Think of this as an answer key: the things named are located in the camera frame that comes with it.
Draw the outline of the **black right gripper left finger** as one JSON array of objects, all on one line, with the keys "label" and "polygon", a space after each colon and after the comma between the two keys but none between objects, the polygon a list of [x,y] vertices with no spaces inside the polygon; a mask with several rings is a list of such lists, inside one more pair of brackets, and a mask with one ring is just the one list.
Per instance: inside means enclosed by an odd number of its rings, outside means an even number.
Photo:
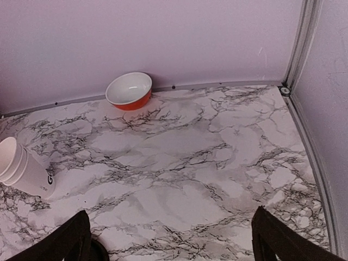
[{"label": "black right gripper left finger", "polygon": [[89,260],[91,232],[86,211],[82,210],[49,236],[11,257],[11,260]]}]

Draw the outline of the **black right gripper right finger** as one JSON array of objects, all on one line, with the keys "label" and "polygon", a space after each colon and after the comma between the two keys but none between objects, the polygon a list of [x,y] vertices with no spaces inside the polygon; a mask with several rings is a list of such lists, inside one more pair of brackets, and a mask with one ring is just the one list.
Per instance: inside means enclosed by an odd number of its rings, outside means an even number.
[{"label": "black right gripper right finger", "polygon": [[251,225],[255,260],[342,260],[298,235],[262,206]]}]

